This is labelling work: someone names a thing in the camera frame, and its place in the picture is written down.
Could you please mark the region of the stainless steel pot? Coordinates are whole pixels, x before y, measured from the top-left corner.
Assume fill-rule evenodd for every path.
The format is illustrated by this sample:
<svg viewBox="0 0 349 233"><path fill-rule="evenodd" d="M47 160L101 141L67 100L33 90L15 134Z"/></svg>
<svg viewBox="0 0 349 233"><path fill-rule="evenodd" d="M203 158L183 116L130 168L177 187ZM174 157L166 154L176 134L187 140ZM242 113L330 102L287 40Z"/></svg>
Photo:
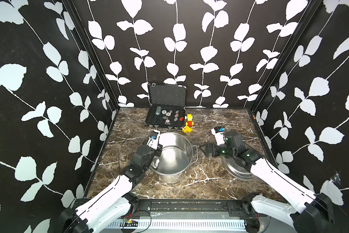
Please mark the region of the stainless steel pot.
<svg viewBox="0 0 349 233"><path fill-rule="evenodd" d="M198 159L198 148L177 133L163 133L159 136L162 148L160 156L155 156L150 169L163 183L178 183L187 168Z"/></svg>

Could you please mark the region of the steel pot lid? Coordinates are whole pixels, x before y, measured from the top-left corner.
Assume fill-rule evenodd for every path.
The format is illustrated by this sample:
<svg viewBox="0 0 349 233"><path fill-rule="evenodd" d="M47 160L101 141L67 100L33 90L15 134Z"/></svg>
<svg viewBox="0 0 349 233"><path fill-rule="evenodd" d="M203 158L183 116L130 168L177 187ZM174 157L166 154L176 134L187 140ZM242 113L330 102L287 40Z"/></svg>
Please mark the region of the steel pot lid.
<svg viewBox="0 0 349 233"><path fill-rule="evenodd" d="M232 158L222 157L222 161L228 173L237 179L243 181L252 181L257 178L257 176L237 165L237 163Z"/></svg>

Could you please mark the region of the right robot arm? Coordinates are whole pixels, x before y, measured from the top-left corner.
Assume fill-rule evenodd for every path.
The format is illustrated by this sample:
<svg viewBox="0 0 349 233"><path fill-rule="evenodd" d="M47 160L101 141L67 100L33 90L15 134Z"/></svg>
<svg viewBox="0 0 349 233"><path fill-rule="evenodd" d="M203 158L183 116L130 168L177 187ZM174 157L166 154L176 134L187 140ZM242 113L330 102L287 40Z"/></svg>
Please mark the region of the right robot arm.
<svg viewBox="0 0 349 233"><path fill-rule="evenodd" d="M298 233L340 233L334 217L333 203L324 193L315 194L275 168L262 153L243 142L236 131L224 133L223 128L211 130L216 143L199 148L205 156L229 158L247 172L263 180L278 192L287 204L250 194L244 198L244 211L265 214L293 227Z"/></svg>

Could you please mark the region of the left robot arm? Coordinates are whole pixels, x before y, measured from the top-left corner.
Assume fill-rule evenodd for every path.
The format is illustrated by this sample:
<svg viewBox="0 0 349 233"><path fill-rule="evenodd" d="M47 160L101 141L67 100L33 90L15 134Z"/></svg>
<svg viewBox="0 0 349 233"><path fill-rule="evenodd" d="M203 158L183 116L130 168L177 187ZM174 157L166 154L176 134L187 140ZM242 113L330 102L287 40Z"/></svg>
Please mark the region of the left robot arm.
<svg viewBox="0 0 349 233"><path fill-rule="evenodd" d="M138 199L130 194L145 177L162 145L140 145L132 161L103 191L83 205L65 209L59 216L55 233L100 233L110 223L137 209Z"/></svg>

